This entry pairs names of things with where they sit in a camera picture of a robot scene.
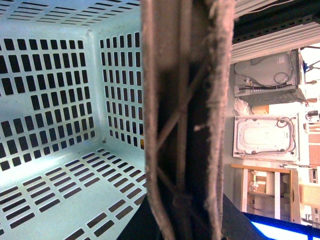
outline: rectangular hole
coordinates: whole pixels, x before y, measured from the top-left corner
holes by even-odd
[[[37,192],[31,194],[30,197],[31,197],[31,198],[38,197],[38,196],[40,196],[41,194],[44,194],[44,193],[48,192],[49,190],[50,190],[50,187],[47,186],[47,187],[41,189],[40,191],[37,191]]]
[[[109,49],[110,48],[110,38],[107,38],[105,40],[105,42],[106,42],[106,48]]]
[[[27,139],[25,136],[19,137],[18,140],[19,140],[21,151],[25,151],[29,148],[28,143],[27,143]]]
[[[123,178],[120,181],[116,182],[115,184],[113,184],[113,186],[115,186],[116,188],[121,186],[122,184],[124,184],[126,181],[128,181],[127,178]]]
[[[96,177],[96,178],[94,178],[94,179],[86,182],[86,183],[84,184],[84,186],[87,188],[87,187],[91,186],[92,184],[98,182],[99,180],[100,180],[100,178]]]
[[[133,67],[133,56],[132,56],[132,52],[128,52],[128,65],[129,67]]]
[[[84,99],[84,97],[82,96],[82,89],[81,89],[81,87],[78,87],[78,88],[76,89],[76,94],[77,94],[77,96],[78,96],[78,101],[82,101],[82,100]]]
[[[66,69],[70,68],[69,55],[68,53],[62,53],[63,64]]]
[[[108,178],[108,182],[113,182],[114,180],[116,180],[117,178],[119,178],[121,176],[121,173],[117,173],[115,175],[113,175],[112,177]]]
[[[89,160],[87,160],[86,162],[87,162],[88,164],[90,164],[90,163],[93,163],[94,161],[96,161],[96,160],[98,160],[98,159],[100,159],[100,157],[99,157],[99,156],[95,156],[94,158],[89,159]]]
[[[60,96],[61,96],[61,102],[62,104],[67,104],[67,94],[65,90],[60,91]]]
[[[37,184],[35,184],[35,185],[27,188],[26,191],[27,191],[27,192],[31,192],[31,191],[33,191],[33,190],[35,190],[35,189],[37,189],[37,188],[40,188],[40,187],[43,186],[43,185],[46,185],[46,182],[45,182],[45,181],[39,182],[39,183],[37,183]]]
[[[10,205],[2,208],[2,210],[3,210],[3,212],[7,212],[7,211],[9,211],[9,210],[11,210],[11,209],[14,209],[14,208],[16,208],[17,206],[25,203],[25,202],[26,202],[26,200],[23,198],[23,199],[21,199],[21,200],[19,200],[19,201],[16,201],[16,202],[14,202],[14,203],[12,203],[12,204],[10,204]]]
[[[118,62],[118,53],[117,52],[114,52],[113,53],[113,60],[114,60],[114,65],[115,66],[119,66],[119,62]]]
[[[45,126],[41,113],[38,113],[35,115],[35,120],[36,120],[36,124],[37,124],[38,128],[42,128]]]
[[[113,164],[117,164],[117,163],[119,163],[119,162],[121,162],[121,161],[122,161],[122,159],[118,158],[118,159],[112,161],[112,163],[113,163]]]
[[[43,74],[39,74],[36,76],[38,79],[38,85],[40,90],[45,90],[46,89],[46,83],[45,83],[45,77]]]
[[[128,89],[123,88],[123,100],[128,101]]]
[[[126,56],[123,51],[120,53],[120,57],[121,57],[121,66],[125,67],[126,66]]]
[[[128,199],[132,199],[134,196],[136,196],[138,193],[140,193],[142,190],[140,188],[135,189],[131,193],[129,193],[126,197]]]
[[[134,42],[135,42],[135,47],[140,48],[140,34],[139,34],[139,32],[136,32],[134,34]]]
[[[73,175],[75,175],[76,177],[77,176],[80,176],[81,174],[84,174],[85,172],[88,172],[89,171],[89,168],[84,168],[84,169],[82,169],[82,170],[80,170],[80,171],[77,171],[75,174],[73,174]]]
[[[73,89],[69,89],[69,98],[70,102],[74,103],[76,101],[75,91]]]
[[[68,190],[69,188],[71,188],[71,187],[73,187],[73,186],[75,186],[75,185],[76,185],[76,183],[73,181],[73,182],[71,182],[71,183],[63,186],[62,188],[60,188],[60,189],[59,189],[59,192],[62,193],[62,192]]]
[[[6,143],[7,143],[7,146],[9,148],[9,152],[11,155],[16,154],[18,152],[15,140],[9,140]]]
[[[39,135],[40,135],[41,143],[42,144],[47,144],[48,143],[48,139],[47,139],[46,131],[39,132]]]
[[[37,41],[35,39],[29,39],[31,50],[38,50]]]
[[[48,43],[47,43],[47,40],[44,40],[44,39],[41,39],[40,40],[40,45],[41,45],[41,49],[42,50],[48,50]]]
[[[131,34],[128,34],[126,36],[126,40],[127,40],[127,47],[128,48],[131,48],[132,47],[132,35]]]
[[[6,66],[6,61],[4,56],[0,55],[0,74],[7,74],[8,73],[8,69]]]
[[[86,66],[85,54],[83,52],[80,52],[79,56],[80,56],[80,65],[81,65],[81,67],[85,67]]]
[[[12,201],[13,199],[16,199],[16,198],[18,198],[18,197],[20,197],[20,196],[22,196],[22,193],[21,193],[21,192],[18,192],[18,193],[14,194],[14,195],[11,195],[11,196],[9,196],[9,197],[1,200],[1,201],[0,201],[0,205],[3,205],[3,204],[5,204],[5,203],[8,203],[8,202]]]
[[[136,84],[138,86],[141,86],[141,84],[142,84],[142,82],[141,82],[141,72],[140,71],[136,72]]]
[[[10,227],[11,227],[12,229],[14,229],[15,227],[17,227],[17,226],[19,226],[19,225],[23,224],[24,222],[26,222],[26,221],[28,221],[28,220],[32,219],[34,216],[35,216],[35,214],[34,214],[33,212],[32,212],[32,213],[29,213],[28,215],[26,215],[26,216],[24,216],[24,217],[20,218],[19,220],[17,220],[17,221],[15,221],[15,222],[11,223],[11,224],[10,224]]]
[[[64,184],[64,183],[66,183],[67,181],[69,181],[69,180],[71,180],[71,177],[66,177],[66,178],[64,178],[64,179],[62,179],[62,180],[60,180],[60,181],[57,181],[55,184],[54,184],[54,186],[60,186],[61,184]]]
[[[133,71],[129,71],[129,82],[130,82],[130,85],[135,85],[134,72]]]
[[[135,53],[135,66],[140,68],[141,67],[141,58],[140,58],[140,52],[137,51]]]
[[[127,206],[125,209],[123,209],[121,212],[119,212],[115,217],[120,220],[123,217],[125,217],[128,213],[130,213],[133,210],[132,206]]]
[[[122,83],[127,84],[127,72],[124,70],[122,71]]]
[[[27,206],[24,206],[24,207],[20,208],[19,210],[14,211],[13,213],[7,215],[7,216],[6,216],[6,219],[7,219],[7,220],[13,219],[13,218],[15,218],[16,216],[18,216],[18,215],[20,215],[20,214],[28,211],[29,209],[30,209],[30,206],[28,206],[28,205],[27,205]]]
[[[31,69],[31,63],[29,60],[29,56],[28,55],[21,55],[21,60],[22,60],[24,71],[30,72],[32,69]]]
[[[136,107],[135,106],[131,106],[131,117],[132,118],[136,118]]]
[[[0,143],[0,148],[1,149],[4,149],[4,146],[2,145],[2,143]],[[2,171],[5,171],[5,170],[8,170],[10,169],[10,165],[9,165],[9,162],[8,161],[3,161],[0,163],[0,166],[1,166],[1,169]]]
[[[49,103],[48,94],[46,94],[46,93],[41,94],[41,98],[42,98],[43,107],[44,107],[45,109],[50,108],[50,103]]]
[[[59,137],[63,139],[65,137],[64,126],[58,126]]]
[[[52,114],[51,114],[50,111],[46,111],[46,112],[45,112],[45,118],[46,118],[46,124],[47,124],[47,125],[52,125],[52,124],[54,124],[54,120],[53,120],[53,118],[52,118]]]
[[[44,197],[41,197],[40,199],[34,201],[35,205],[39,205],[39,204],[42,204],[43,202],[53,198],[55,196],[55,194],[52,192]]]
[[[131,171],[132,169],[134,169],[135,167],[134,166],[130,166],[130,167],[127,167],[125,170],[123,170],[125,173]]]
[[[120,189],[121,193],[125,193],[126,191],[128,191],[129,189],[131,189],[134,186],[134,184],[132,182],[130,182],[128,185],[126,185],[125,187]]]
[[[88,222],[87,226],[92,229],[96,224],[101,222],[106,217],[107,217],[107,215],[103,212],[100,215],[96,216],[94,219],[92,219],[90,222]]]
[[[60,200],[59,199],[56,199],[50,203],[48,203],[47,205],[43,206],[43,207],[40,207],[39,208],[39,211],[41,213],[43,213],[44,211],[48,210],[49,208],[52,208],[53,206],[57,205],[58,203],[60,203]]]
[[[66,40],[60,40],[61,49],[67,49],[67,42]]]
[[[101,63],[102,63],[102,66],[106,65],[106,56],[104,52],[101,53]]]
[[[80,124],[79,124],[79,121],[75,121],[75,122],[74,122],[74,130],[75,130],[75,133],[80,133]]]
[[[63,195],[63,197],[64,197],[65,199],[68,199],[68,198],[70,198],[71,196],[75,195],[76,193],[78,193],[78,192],[80,192],[80,191],[81,191],[81,188],[80,188],[80,187],[77,187],[76,189],[74,189],[74,190],[66,193],[65,195]]]
[[[3,85],[5,95],[14,94],[14,90],[12,88],[10,78],[2,78],[1,80],[2,80],[2,85]]]
[[[33,63],[34,63],[34,68],[36,71],[41,71],[42,70],[42,65],[41,65],[41,59],[39,54],[33,54]]]
[[[103,177],[106,177],[112,173],[114,173],[116,170],[114,168],[110,169],[109,171],[106,171],[105,173],[102,174]]]
[[[79,181],[80,182],[83,182],[83,181],[85,181],[85,180],[87,180],[88,178],[91,178],[92,176],[94,176],[95,174],[93,173],[93,172],[90,172],[90,173],[88,173],[87,175],[85,175],[85,176],[83,176],[83,177],[80,177],[79,178]]]
[[[64,171],[63,172],[60,172],[59,174],[55,175],[55,176],[52,176],[49,178],[50,181],[55,181],[61,177],[63,177],[64,175],[67,175]]]
[[[13,135],[9,121],[3,121],[1,123],[1,126],[2,126],[2,131],[5,137],[10,137]]]
[[[57,40],[50,40],[50,43],[51,43],[51,48],[52,48],[53,50],[58,49]]]
[[[78,159],[76,159],[76,160],[73,160],[73,161],[71,161],[71,162],[68,162],[67,164],[65,164],[65,166],[66,167],[70,167],[70,166],[72,166],[72,165],[74,165],[74,164],[76,164],[76,163],[78,163],[78,162],[80,162]]]
[[[10,188],[10,189],[8,189],[8,190],[5,190],[5,191],[1,192],[1,193],[0,193],[0,197],[3,197],[3,196],[5,196],[5,195],[7,195],[7,194],[9,194],[9,193],[12,193],[12,192],[15,191],[15,190],[18,190],[18,187],[17,187],[17,186],[14,186],[14,187],[12,187],[12,188]]]
[[[106,165],[98,168],[96,171],[97,171],[98,173],[100,173],[100,172],[102,172],[103,170],[106,170],[106,169],[109,168],[109,167],[110,167],[110,165],[109,165],[109,164],[106,164]]]
[[[49,88],[51,88],[51,89],[56,88],[54,75],[52,73],[49,73],[49,74],[47,74],[47,78],[48,78]]]
[[[107,58],[108,58],[108,66],[112,66],[111,52],[107,52],[106,55],[107,55]]]
[[[17,42],[19,50],[27,50],[27,45],[24,39],[18,39]]]
[[[77,68],[78,67],[78,59],[77,59],[76,53],[71,53],[71,60],[72,60],[72,66],[74,68]]]
[[[105,224],[103,224],[98,230],[94,232],[94,235],[99,237],[101,236],[105,231],[107,231],[109,228],[111,228],[115,223],[113,221],[108,221]]]
[[[34,92],[36,90],[36,85],[33,76],[26,76],[26,83],[30,92]]]
[[[56,69],[61,69],[61,61],[60,61],[59,53],[54,53],[53,54],[53,61],[54,61],[55,68]]]
[[[66,131],[67,131],[68,136],[71,136],[71,135],[73,134],[73,130],[72,130],[72,125],[71,125],[71,123],[68,123],[68,124],[66,125]]]
[[[14,167],[21,165],[20,157],[18,157],[18,156],[17,156],[17,157],[14,157],[14,158],[12,159],[12,163],[13,163],[13,166],[14,166]]]
[[[31,116],[24,117],[24,120],[25,120],[26,128],[28,129],[28,131],[35,129],[35,126],[34,126],[34,123],[33,123]]]
[[[104,81],[105,83],[108,82],[108,79],[107,79],[107,71],[106,71],[105,69],[103,69],[103,81]]]
[[[139,197],[137,200],[134,201],[134,204],[137,205],[137,206],[139,206],[139,205],[143,202],[145,196],[146,196],[146,195],[143,194],[141,197]]]
[[[73,172],[75,170],[78,170],[78,169],[82,168],[83,166],[84,166],[84,164],[80,163],[79,165],[74,166],[74,167],[70,168],[69,170],[70,170],[70,172]]]
[[[139,118],[139,120],[143,120],[143,110],[142,110],[142,107],[138,107],[138,118]]]
[[[125,204],[126,201],[121,199],[118,202],[116,202],[114,205],[112,205],[111,207],[109,207],[109,211],[111,213],[113,213],[114,211],[116,211],[118,208],[120,208],[123,204]]]
[[[134,89],[130,89],[130,100],[131,100],[131,102],[134,103],[135,99],[136,99],[135,90]]]
[[[142,91],[138,90],[137,92],[138,92],[138,103],[142,104]]]

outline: blue screen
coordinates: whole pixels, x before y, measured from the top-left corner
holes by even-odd
[[[281,229],[274,226],[268,226],[261,223],[253,222],[252,224],[259,229],[266,237],[275,240],[308,240],[308,235]]]

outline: plastic basket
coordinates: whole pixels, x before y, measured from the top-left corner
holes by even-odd
[[[140,2],[0,18],[0,239],[116,239],[146,194]]]

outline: wire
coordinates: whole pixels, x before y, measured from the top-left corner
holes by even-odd
[[[289,1],[285,1],[285,2],[275,3],[275,4],[272,4],[272,5],[266,6],[266,7],[262,8],[262,9],[259,9],[259,10],[255,10],[255,11],[247,12],[247,13],[245,13],[245,14],[241,15],[241,16],[244,16],[244,15],[247,15],[247,14],[254,14],[254,13],[258,13],[258,12],[261,12],[261,11],[266,10],[266,9],[268,9],[268,8],[275,7],[275,6],[282,5],[282,4],[287,4],[287,3],[290,3],[290,2],[293,2],[293,1],[295,1],[295,0],[289,0]]]

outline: wooden shelf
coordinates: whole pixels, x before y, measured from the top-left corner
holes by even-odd
[[[256,195],[256,196],[261,196],[261,197],[266,197],[266,198],[275,198],[275,196],[268,195],[268,194],[266,194],[266,193],[258,192],[258,191],[248,191],[248,194]]]

